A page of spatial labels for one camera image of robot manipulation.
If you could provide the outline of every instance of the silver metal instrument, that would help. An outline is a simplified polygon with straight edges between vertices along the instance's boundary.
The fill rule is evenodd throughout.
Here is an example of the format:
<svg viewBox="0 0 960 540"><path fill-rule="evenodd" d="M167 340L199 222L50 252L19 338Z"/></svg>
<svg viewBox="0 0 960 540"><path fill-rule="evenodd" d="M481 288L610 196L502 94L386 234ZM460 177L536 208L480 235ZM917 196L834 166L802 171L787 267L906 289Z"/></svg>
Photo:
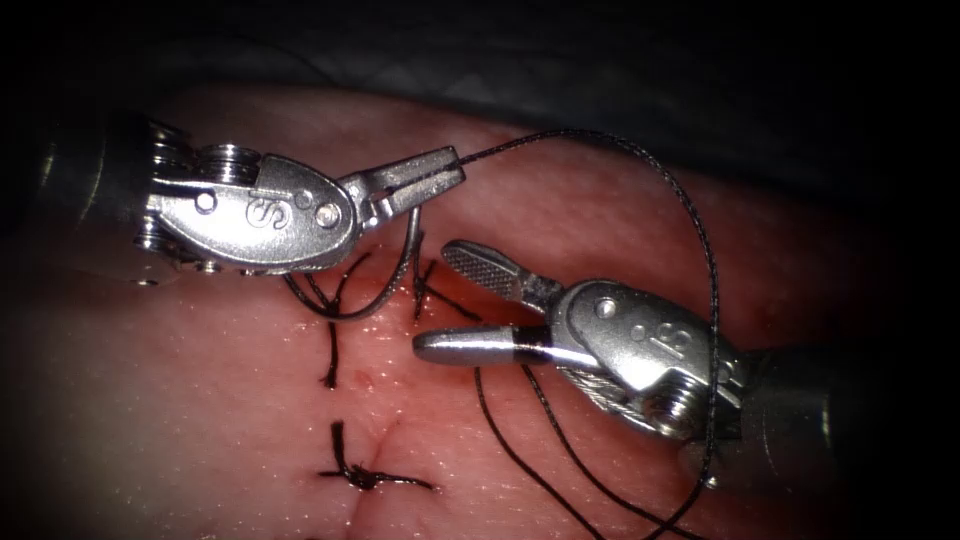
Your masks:
<svg viewBox="0 0 960 540"><path fill-rule="evenodd" d="M168 166L153 178L139 245L210 273L329 268L362 234L465 179L449 146L336 180L232 144L203 148L191 160L172 130L156 147L157 162Z"/></svg>
<svg viewBox="0 0 960 540"><path fill-rule="evenodd" d="M615 281L564 287L472 242L450 242L442 255L470 281L545 322L426 332L413 341L419 358L467 366L553 364L598 407L636 428L674 439L702 434L709 332L700 317ZM720 343L718 433L736 437L748 373L737 351Z"/></svg>

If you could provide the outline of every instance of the screw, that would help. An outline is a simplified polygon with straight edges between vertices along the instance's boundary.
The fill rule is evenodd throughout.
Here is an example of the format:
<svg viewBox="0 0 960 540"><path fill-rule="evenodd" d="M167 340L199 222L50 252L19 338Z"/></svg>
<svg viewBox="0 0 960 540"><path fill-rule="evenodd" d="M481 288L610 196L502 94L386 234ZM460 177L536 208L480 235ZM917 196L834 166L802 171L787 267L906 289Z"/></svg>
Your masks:
<svg viewBox="0 0 960 540"><path fill-rule="evenodd" d="M617 303L609 298L597 302L597 317L609 319L617 314Z"/></svg>
<svg viewBox="0 0 960 540"><path fill-rule="evenodd" d="M212 193L204 192L197 195L195 204L197 206L197 212L207 215L216 210L217 198Z"/></svg>
<svg viewBox="0 0 960 540"><path fill-rule="evenodd" d="M332 229L340 222L340 207L334 203L321 204L317 208L317 223L324 229Z"/></svg>
<svg viewBox="0 0 960 540"><path fill-rule="evenodd" d="M220 265L216 261L202 261L197 263L197 271L204 274L216 274L220 271Z"/></svg>
<svg viewBox="0 0 960 540"><path fill-rule="evenodd" d="M634 341L643 341L647 339L647 329L642 324L638 324L630 329L630 339Z"/></svg>
<svg viewBox="0 0 960 540"><path fill-rule="evenodd" d="M300 193L297 193L293 196L293 204L301 210L306 210L313 205L313 193L310 193L308 190L303 190Z"/></svg>

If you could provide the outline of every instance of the letter s engraving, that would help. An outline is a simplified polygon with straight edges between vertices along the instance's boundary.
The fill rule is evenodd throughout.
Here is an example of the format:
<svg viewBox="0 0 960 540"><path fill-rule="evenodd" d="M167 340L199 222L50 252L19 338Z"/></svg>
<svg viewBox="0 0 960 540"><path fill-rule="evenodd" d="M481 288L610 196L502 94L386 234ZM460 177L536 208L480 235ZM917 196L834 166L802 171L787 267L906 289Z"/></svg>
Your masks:
<svg viewBox="0 0 960 540"><path fill-rule="evenodd" d="M258 229L273 223L273 228L280 230L290 223L292 213L286 201L257 198L247 205L247 223Z"/></svg>

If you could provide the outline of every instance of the skin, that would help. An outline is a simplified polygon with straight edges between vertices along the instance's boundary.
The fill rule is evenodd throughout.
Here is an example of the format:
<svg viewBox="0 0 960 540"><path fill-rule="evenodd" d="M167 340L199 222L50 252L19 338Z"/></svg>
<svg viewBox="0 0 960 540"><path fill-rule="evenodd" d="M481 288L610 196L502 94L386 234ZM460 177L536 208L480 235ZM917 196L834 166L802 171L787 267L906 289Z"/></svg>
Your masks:
<svg viewBox="0 0 960 540"><path fill-rule="evenodd" d="M206 88L155 112L197 145L232 141L336 177L452 144L461 156L528 131L387 98L312 89ZM862 335L876 321L868 271L882 244L856 223L735 182L673 169L707 225L722 330L742 349ZM564 283L606 277L705 316L702 252L674 195L639 161L550 141L467 166L424 208L424 260L448 240L492 245ZM365 304L392 269L405 223L365 237L344 293ZM332 293L340 269L317 275ZM501 450L468 368L429 365L415 333L472 324L429 298L412 320L410 278L369 319L339 327L340 386L323 388L326 324L279 278L185 274L158 289L68 270L10 271L2 354L34 532L96 538L589 538ZM493 323L536 323L440 265L430 284ZM604 415L552 368L534 369L573 446L624 498L669 515L692 485L675 443ZM566 458L516 366L483 370L511 445L607 538L652 525L608 501ZM439 486L340 478L349 464ZM707 492L680 524L709 538L834 531L837 509L797 498Z"/></svg>

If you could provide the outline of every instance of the black suture thread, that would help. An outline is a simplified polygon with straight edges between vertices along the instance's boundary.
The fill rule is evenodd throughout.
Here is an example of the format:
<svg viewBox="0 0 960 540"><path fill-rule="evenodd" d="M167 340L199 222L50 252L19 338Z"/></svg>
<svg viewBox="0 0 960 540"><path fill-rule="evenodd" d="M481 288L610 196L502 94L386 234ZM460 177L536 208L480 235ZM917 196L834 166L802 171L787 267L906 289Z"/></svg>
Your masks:
<svg viewBox="0 0 960 540"><path fill-rule="evenodd" d="M488 148L486 150L470 154L460 158L454 164L442 167L437 171L429 172L424 177L432 176L437 174L440 171L445 170L454 170L474 161L484 159L500 152L505 152L507 150L512 150L514 148L530 144L532 142L542 141L544 139L554 138L554 137L569 137L572 139L586 139L592 141L600 141L612 146L619 148L633 156L639 158L644 163L649 165L653 170L655 170L660 177L667 183L668 186L673 190L674 195L680 199L680 203L683 205L683 208L687 211L687 215L690 217L690 221L693 223L693 228L697 232L697 237L700 240L700 247L703 249L704 257L707 263L707 272L709 274L709 283L710 283L710 341L709 341L709 356L710 356L710 383L709 383L709 392L707 395L707 412L706 412L706 430L704 435L704 451L703 451L703 461L700 464L700 472L697 475L697 482L694 484L693 489L690 490L690 494L687 495L687 498L683 503L674 511L674 513L667 518L663 524L658 525L657 528L647 536L647 540L654 540L659 537L665 530L669 527L672 527L683 517L684 514L694 505L697 501L697 498L700 496L703 487L706 484L707 478L710 475L710 461L713 458L713 452L716 447L716 415L717 415L717 391L719 380L717 374L719 373L720 368L720 298L719 298L719 286L718 286L718 277L717 277L717 263L713 254L713 249L710 247L710 240L707 237L706 227L703 225L703 220L700 218L700 212L697 211L696 207L693 204L693 201L690 199L690 196L687 194L686 190L680 185L676 178L673 177L673 174L670 173L663 165L660 164L649 152L638 146L637 144L624 139L623 137L618 137L616 135L611 135L609 133L604 133L602 131L593 131L587 129L557 129L553 131L543 131L540 133L534 133L526 137L521 137L513 141L508 141L501 145L495 146L493 148Z"/></svg>
<svg viewBox="0 0 960 540"><path fill-rule="evenodd" d="M376 313L393 295L394 290L403 279L410 267L410 259L416 250L419 249L420 242L423 240L423 231L420 230L420 207L415 206L410 209L407 218L407 231L403 239L403 248L400 250L400 257L397 258L397 265L394 267L390 277L387 278L387 284L367 305L350 313L333 313L320 304L311 300L297 285L293 277L289 274L283 276L283 281L300 302L323 319L331 322L352 322L357 321Z"/></svg>
<svg viewBox="0 0 960 540"><path fill-rule="evenodd" d="M430 293L430 296L432 296L432 297L436 298L437 300L440 300L440 301L443 302L444 304L447 304L448 306L452 307L453 309L455 309L455 310L457 311L457 313L459 313L460 315L463 315L463 316L466 317L467 319L470 319L470 320L473 321L473 322L483 322L483 317L481 317L480 315L477 315L476 313L474 313L474 312L470 311L469 309L463 307L463 306L462 306L460 303L458 303L456 300L453 300L453 299L449 298L447 295L445 295L445 294L443 294L442 292L434 289L433 287L425 284L425 285L424 285L424 290L426 290L426 292Z"/></svg>
<svg viewBox="0 0 960 540"><path fill-rule="evenodd" d="M320 301L320 304L325 310L329 313L338 314L340 313L340 303L343 299L343 289L347 284L347 280L353 274L353 271L360 266L363 261L367 260L370 257L370 253L364 253L357 258L353 264L343 273L340 277L340 283L337 285L336 294L333 298L328 299L327 295L323 293L320 289L320 286L317 284L316 280L313 278L313 275L306 274L307 284L310 285L310 290L313 291L313 294L317 296L317 300ZM297 298L300 299L305 305L309 307L309 304L305 301L308 299L306 293L303 292L303 289L293 280L293 277L289 274L284 276L284 279L287 280L287 284L291 285L291 288L296 287L295 293L299 290L300 294L297 294ZM327 330L330 333L330 364L327 368L327 374L320 378L320 381L323 385L331 390L337 387L337 371L340 368L340 344L339 339L337 338L337 324L333 321L327 321Z"/></svg>
<svg viewBox="0 0 960 540"><path fill-rule="evenodd" d="M304 274L304 276L307 278L307 285L310 285L310 290L313 291L313 294L317 295L317 300L320 300L320 304L330 309L330 300L327 300L327 295L323 294L323 291L320 290L317 281L313 279L313 274Z"/></svg>
<svg viewBox="0 0 960 540"><path fill-rule="evenodd" d="M414 259L414 271L413 271L413 296L414 296L414 308L413 308L413 320L419 321L420 314L423 313L423 300L425 298L425 293L427 292L427 280L430 279L430 274L433 274L433 269L437 266L437 261L432 260L430 264L427 265L427 270L423 273L423 277L420 277L420 272L418 267L420 256L419 254Z"/></svg>
<svg viewBox="0 0 960 540"><path fill-rule="evenodd" d="M585 517L580 515L580 512L577 512L573 505L563 498L563 495L560 495L560 492L554 489L549 482L537 474L537 471L533 470L532 467L527 465L527 463L523 461L523 459L517 455L516 452L513 451L513 448L509 443L507 443L507 440L503 437L503 434L500 433L500 428L497 427L497 423L493 420L493 415L490 414L490 409L487 407L487 400L483 394L483 380L480 376L480 368L473 368L473 380L477 386L477 398L480 400L480 410L483 411L483 417L487 419L487 425L490 426L490 429L493 431L493 435L497 438L497 442L500 443L500 447L503 448L503 451L510 456L510 459L512 459L518 467L523 469L523 472L527 473L527 476L532 478L534 482L540 484L540 487L547 490L547 493L549 493L554 500L560 503L560 505L563 506L563 508L571 516L573 516L574 519L579 521L580 524L583 525L583 528L587 529L587 531L589 531L594 538L597 538L598 540L604 540L604 536L600 534L600 531L595 529Z"/></svg>
<svg viewBox="0 0 960 540"><path fill-rule="evenodd" d="M423 273L423 276L420 275L420 247L423 244L417 245L417 251L413 255L413 292L414 292L414 308L413 308L413 320L419 321L420 315L423 312L423 300L426 293L430 293L431 296L440 300L444 304L452 307L460 315L463 315L467 319L470 319L473 322L483 322L483 317L477 315L476 313L465 308L459 302L456 302L449 298L447 295L441 293L440 291L434 289L429 284L427 280L430 279L430 276L433 274L433 270L436 267L436 259L431 260L430 264L427 265L427 271Z"/></svg>
<svg viewBox="0 0 960 540"><path fill-rule="evenodd" d="M446 298L446 296L444 296L442 293L440 293L439 291L436 291L436 290L434 290L433 288L431 288L431 287L427 284L427 282L426 282L426 280L427 280L428 277L429 277L429 276L424 276L423 286L430 292L430 294L436 296L437 298L443 299L443 301L447 302L450 306L452 306L454 309L458 310L460 313L463 313L464 316L466 316L468 319L470 319L470 320L472 320L472 321L474 321L474 322L478 322L478 323L482 323L482 322L483 322L483 318L480 317L479 315L477 315L477 314L475 314L475 313L473 313L473 312L471 312L471 311L468 311L465 307L463 307L462 305L460 305L458 302ZM548 418L548 420L550 421L550 425L553 427L553 430L554 430L554 432L557 434L557 437L560 438L560 442L563 444L564 448L566 449L567 454L570 456L570 458L573 460L573 462L574 462L574 463L577 465L577 467L580 469L580 472L581 472L584 476L586 476L587 479L590 480L590 482L593 483L593 485L596 486L597 489L599 489L604 495L606 495L608 498L610 498L612 501L614 501L615 503L619 504L619 505L622 506L623 508L625 508L625 509L627 509L627 510L629 510L629 511L631 511L631 512L633 512L633 513L635 513L635 514L637 514L637 515L639 515L639 516L641 516L641 517L644 517L644 518L646 518L646 519L648 519L648 520L650 520L650 521L652 521L652 522L654 522L654 523L656 523L656 524L662 524L662 523L664 523L664 520L663 520L663 519L657 517L657 516L654 515L653 513L649 512L649 511L647 511L647 510L644 510L643 508L641 508L641 507L639 507L639 506L633 505L633 504L631 504L630 502L628 502L628 501L624 500L623 498L621 498L620 496L618 496L618 495L617 495L616 493L614 493L610 488L608 488L605 484L603 484L603 482L601 482L600 480L598 480L598 479L593 475L593 473L590 472L589 469L587 469L586 465L583 464L583 462L580 460L580 457L577 455L577 453L573 450L573 447L570 445L570 442L569 442L569 440L567 439L566 434L563 432L563 428L560 427L560 424L559 424L559 422L558 422L557 419L556 419L556 415L553 414L553 408L550 406L550 402L549 402L549 400L547 400L547 396L543 393L542 389L540 388L540 384L539 384L539 382L537 382L536 377L533 375L533 371L531 371L530 368L527 367L527 366L521 366L521 368L523 369L524 374L527 376L527 380L530 382L530 386L533 388L534 393L537 395L537 399L540 401L540 404L543 406L544 412L546 413L547 418ZM486 405L485 405L485 402L484 402L484 397L483 397L483 395L482 395L482 392L479 392L477 397L478 397L478 399L481 401L481 408L485 410L485 413L484 413L484 414L485 414L485 416L487 417L487 422L488 422L488 423L489 423L489 422L493 422L492 415L489 415L489 414L487 414L487 412L486 412L487 409L486 409ZM503 444L503 438L502 438L502 437L497 437L497 439L498 439L499 441L501 441L501 444ZM508 448L508 447L504 447L504 450L507 451L508 453L512 452L512 451L510 450L510 448ZM517 460L520 460L520 461L522 462L522 458L520 458L520 457L519 457L518 455L516 455L516 454L513 454L511 457L515 458L515 459L514 459L515 462L516 462ZM530 469L529 465L526 465L526 463L519 463L519 465L520 465L521 469L523 469L524 471L528 471L528 469ZM563 503L564 503L564 501L563 501L562 499L558 499L558 502L560 502L560 504L563 504ZM698 535L696 535L696 534L694 534L694 533L688 532L688 531L686 531L686 530L684 530L684 529L681 529L680 527L677 527L677 526L670 526L670 527L669 527L669 530L672 531L672 532L674 532L674 533L676 533L676 534L678 534L678 535L680 535L680 536L682 536L682 537L684 537L684 538L696 539L696 540L706 540L706 539L705 539L704 537L702 537L702 536L698 536Z"/></svg>
<svg viewBox="0 0 960 540"><path fill-rule="evenodd" d="M343 477L347 479L350 485L360 488L363 491L369 491L380 482L394 482L396 484L413 484L425 489L433 490L433 484L412 478L409 476L400 476L385 472L368 471L360 465L347 466L347 459L344 452L343 442L343 420L337 420L330 424L330 435L333 439L333 458L337 462L337 470L320 471L317 476L323 477Z"/></svg>
<svg viewBox="0 0 960 540"><path fill-rule="evenodd" d="M587 477L587 480L590 480L597 489L603 492L604 495L610 498L613 502L619 504L623 508L642 516L658 525L662 525L665 521L656 516L655 514L644 510L643 508L630 503L626 499L620 497L614 493L610 488L603 484L596 476L590 472L590 469L587 469L587 466L580 461L580 456L573 450L573 446L570 445L570 441L567 439L567 436L564 434L563 429L560 427L560 423L557 421L556 415L553 414L553 408L550 406L550 402L547 401L547 396L543 393L543 389L540 388L540 383L537 381L536 376L533 374L528 366L520 366L523 369L524 375L527 376L527 380L530 382L530 386L533 388L533 392L537 395L537 400L540 401L540 404L543 406L543 411L546 413L547 418L550 420L550 425L553 427L554 433L557 434L557 437L560 439L560 444L563 445L563 448L567 451L567 455L570 456L570 459L573 460L573 463L576 464L577 468L580 469L580 472ZM690 540L706 540L703 536L694 534L692 532L681 529L677 526L671 526L669 528L670 532L676 533L684 538L689 538Z"/></svg>
<svg viewBox="0 0 960 540"><path fill-rule="evenodd" d="M347 286L347 279L350 278L350 275L353 274L353 271L356 270L358 266L363 264L363 261L369 258L370 252L368 251L353 261L353 264L343 273L343 276L340 278L340 283L337 285L337 294L333 297L333 301L337 304L338 308L340 307L340 299L343 296L343 288Z"/></svg>

